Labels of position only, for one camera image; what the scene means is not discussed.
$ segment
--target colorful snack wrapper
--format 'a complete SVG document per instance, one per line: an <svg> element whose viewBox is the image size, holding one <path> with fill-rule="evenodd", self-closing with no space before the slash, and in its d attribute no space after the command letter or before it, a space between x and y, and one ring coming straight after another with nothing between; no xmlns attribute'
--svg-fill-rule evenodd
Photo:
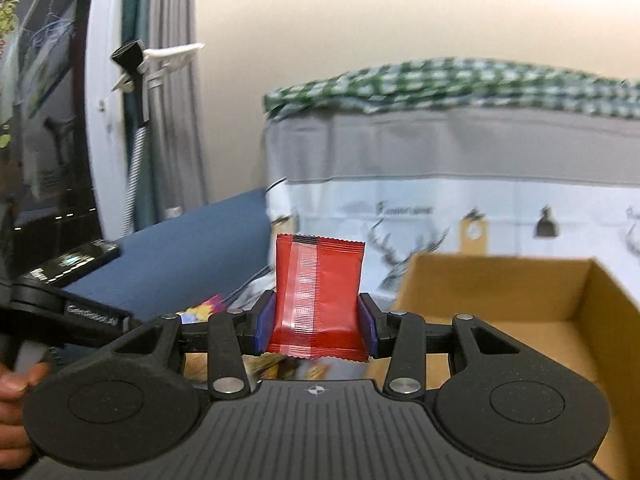
<svg viewBox="0 0 640 480"><path fill-rule="evenodd" d="M209 319L211 314L222 312L223 310L226 310L226 305L220 295L216 294L204 303L189 307L183 312L177 312L177 314L180 315L183 323L200 323Z"/></svg>
<svg viewBox="0 0 640 480"><path fill-rule="evenodd" d="M368 359L356 312L364 243L278 235L276 318L267 350Z"/></svg>

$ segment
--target blue cushion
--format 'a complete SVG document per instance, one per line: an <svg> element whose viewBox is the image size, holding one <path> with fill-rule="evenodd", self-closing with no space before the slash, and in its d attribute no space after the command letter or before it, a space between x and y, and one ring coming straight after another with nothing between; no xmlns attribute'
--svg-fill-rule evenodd
<svg viewBox="0 0 640 480"><path fill-rule="evenodd" d="M267 265L264 190L198 208L122 240L122 256L66 290L139 319L233 293Z"/></svg>

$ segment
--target human hand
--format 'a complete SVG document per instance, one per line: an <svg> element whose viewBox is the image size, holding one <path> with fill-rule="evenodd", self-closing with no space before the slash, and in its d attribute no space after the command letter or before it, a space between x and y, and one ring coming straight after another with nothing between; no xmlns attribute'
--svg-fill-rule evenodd
<svg viewBox="0 0 640 480"><path fill-rule="evenodd" d="M0 469L25 465L33 449L22 425L24 395L49 373L49 365L33 365L25 375L0 365Z"/></svg>

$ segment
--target cardboard box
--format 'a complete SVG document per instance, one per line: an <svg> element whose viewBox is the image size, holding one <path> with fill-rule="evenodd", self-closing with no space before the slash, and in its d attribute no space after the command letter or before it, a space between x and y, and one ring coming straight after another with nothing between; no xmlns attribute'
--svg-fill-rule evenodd
<svg viewBox="0 0 640 480"><path fill-rule="evenodd" d="M598 262L419 253L394 308L436 323L473 314L596 383L612 423L594 461L640 479L640 311ZM382 386L387 367L368 376ZM427 356L427 378L449 378L446 355Z"/></svg>

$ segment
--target gray curtain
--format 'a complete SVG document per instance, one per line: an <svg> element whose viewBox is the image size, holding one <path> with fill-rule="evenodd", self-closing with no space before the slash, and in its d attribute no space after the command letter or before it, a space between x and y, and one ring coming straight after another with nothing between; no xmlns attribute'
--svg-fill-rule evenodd
<svg viewBox="0 0 640 480"><path fill-rule="evenodd" d="M194 13L193 0L149 0L148 46L194 43ZM207 202L199 92L196 59L149 94L156 208L162 219Z"/></svg>

